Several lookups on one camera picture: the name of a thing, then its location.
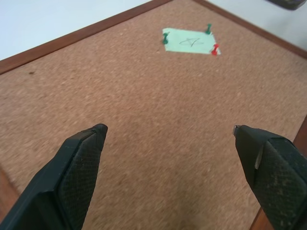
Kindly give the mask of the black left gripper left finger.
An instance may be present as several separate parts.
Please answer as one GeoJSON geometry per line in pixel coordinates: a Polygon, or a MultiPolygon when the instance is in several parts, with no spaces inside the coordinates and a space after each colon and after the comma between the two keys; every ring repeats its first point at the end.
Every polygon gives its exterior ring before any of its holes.
{"type": "Polygon", "coordinates": [[[97,124],[67,138],[21,193],[2,230],[80,230],[96,185],[108,127],[97,124]]]}

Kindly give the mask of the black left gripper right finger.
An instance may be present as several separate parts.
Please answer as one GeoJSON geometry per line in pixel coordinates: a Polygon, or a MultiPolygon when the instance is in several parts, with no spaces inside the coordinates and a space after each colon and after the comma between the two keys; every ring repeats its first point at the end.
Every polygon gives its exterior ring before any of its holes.
{"type": "Polygon", "coordinates": [[[307,228],[307,159],[287,138],[236,125],[233,134],[245,178],[276,230],[307,228]]]}

